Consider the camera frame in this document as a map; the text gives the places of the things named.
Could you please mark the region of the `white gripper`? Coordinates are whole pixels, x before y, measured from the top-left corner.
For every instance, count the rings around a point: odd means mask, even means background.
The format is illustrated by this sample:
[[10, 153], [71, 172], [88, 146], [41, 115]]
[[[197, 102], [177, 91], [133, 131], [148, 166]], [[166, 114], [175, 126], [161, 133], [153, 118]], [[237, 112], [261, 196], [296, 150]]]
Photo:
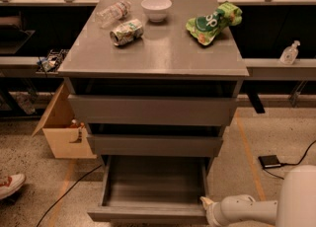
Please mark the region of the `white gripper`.
[[206, 211], [206, 219], [210, 227], [226, 227], [227, 221], [222, 215], [220, 203], [214, 202], [208, 197], [201, 196], [200, 201]]

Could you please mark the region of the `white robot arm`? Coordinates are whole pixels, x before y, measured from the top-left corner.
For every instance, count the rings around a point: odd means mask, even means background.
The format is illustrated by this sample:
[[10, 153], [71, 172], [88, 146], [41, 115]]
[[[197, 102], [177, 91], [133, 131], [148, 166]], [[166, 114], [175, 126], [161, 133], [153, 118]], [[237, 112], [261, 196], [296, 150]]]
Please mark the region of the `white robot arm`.
[[302, 165], [284, 178], [278, 200], [255, 201], [250, 195], [227, 196], [220, 202], [200, 198], [210, 227], [256, 221], [274, 227], [316, 227], [316, 167]]

